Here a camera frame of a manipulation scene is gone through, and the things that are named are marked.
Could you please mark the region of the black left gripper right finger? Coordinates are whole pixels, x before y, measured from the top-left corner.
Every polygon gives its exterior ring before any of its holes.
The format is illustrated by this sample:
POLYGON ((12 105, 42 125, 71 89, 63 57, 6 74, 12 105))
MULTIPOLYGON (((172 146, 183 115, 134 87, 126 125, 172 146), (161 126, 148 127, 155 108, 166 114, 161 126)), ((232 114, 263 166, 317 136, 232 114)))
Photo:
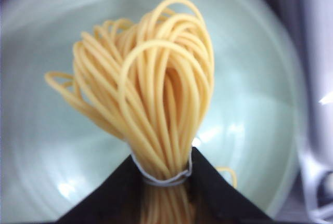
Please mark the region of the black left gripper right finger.
POLYGON ((197 149, 191 150, 192 173, 182 185, 191 223, 273 223, 273 219, 231 186, 197 149))

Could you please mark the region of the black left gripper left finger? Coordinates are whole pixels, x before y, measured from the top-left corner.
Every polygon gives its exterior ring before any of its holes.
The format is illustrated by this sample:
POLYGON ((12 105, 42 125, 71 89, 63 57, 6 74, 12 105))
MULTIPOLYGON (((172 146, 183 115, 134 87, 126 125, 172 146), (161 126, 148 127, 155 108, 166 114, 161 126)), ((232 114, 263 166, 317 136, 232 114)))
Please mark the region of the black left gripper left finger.
POLYGON ((90 195, 56 223, 140 223, 143 180, 128 156, 90 195))

